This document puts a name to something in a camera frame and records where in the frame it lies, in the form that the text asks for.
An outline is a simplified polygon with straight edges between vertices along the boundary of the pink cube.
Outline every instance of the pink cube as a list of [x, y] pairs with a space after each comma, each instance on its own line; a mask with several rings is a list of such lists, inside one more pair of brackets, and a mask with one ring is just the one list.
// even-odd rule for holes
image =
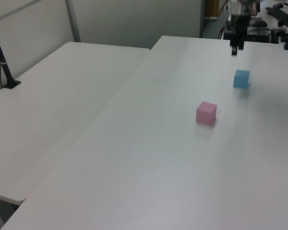
[[211, 125], [216, 118], [216, 104], [202, 102], [196, 111], [196, 122]]

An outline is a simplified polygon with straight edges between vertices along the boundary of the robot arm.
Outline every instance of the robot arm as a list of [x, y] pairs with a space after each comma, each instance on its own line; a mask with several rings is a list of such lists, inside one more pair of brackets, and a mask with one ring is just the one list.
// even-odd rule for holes
[[228, 10], [231, 13], [231, 26], [234, 28], [230, 40], [232, 55], [237, 55], [238, 49], [244, 49], [244, 41], [247, 38], [247, 27], [249, 26], [253, 5], [260, 12], [260, 0], [231, 0]]

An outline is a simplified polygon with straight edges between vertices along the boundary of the white table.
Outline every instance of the white table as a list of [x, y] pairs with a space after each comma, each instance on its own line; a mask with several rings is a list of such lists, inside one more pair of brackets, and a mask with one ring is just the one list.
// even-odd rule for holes
[[[236, 69], [249, 89], [233, 88]], [[212, 126], [195, 122], [202, 101], [218, 105]], [[163, 36], [14, 229], [288, 230], [288, 51]]]
[[148, 52], [67, 43], [0, 90], [0, 199], [21, 204]]

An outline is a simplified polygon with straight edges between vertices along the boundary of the table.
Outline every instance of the table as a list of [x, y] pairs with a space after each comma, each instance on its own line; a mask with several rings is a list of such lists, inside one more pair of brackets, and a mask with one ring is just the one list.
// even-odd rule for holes
[[[212, 126], [195, 122], [202, 101], [218, 105]], [[288, 51], [163, 36], [12, 229], [288, 230]]]
[[0, 90], [0, 199], [20, 205], [148, 52], [67, 43]]

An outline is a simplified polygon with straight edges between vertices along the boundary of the cube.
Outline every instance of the cube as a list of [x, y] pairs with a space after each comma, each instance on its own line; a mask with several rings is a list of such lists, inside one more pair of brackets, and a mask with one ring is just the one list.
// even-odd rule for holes
[[196, 122], [211, 125], [216, 118], [216, 104], [202, 102], [196, 110]]
[[234, 76], [233, 87], [247, 89], [249, 80], [249, 71], [237, 70]]

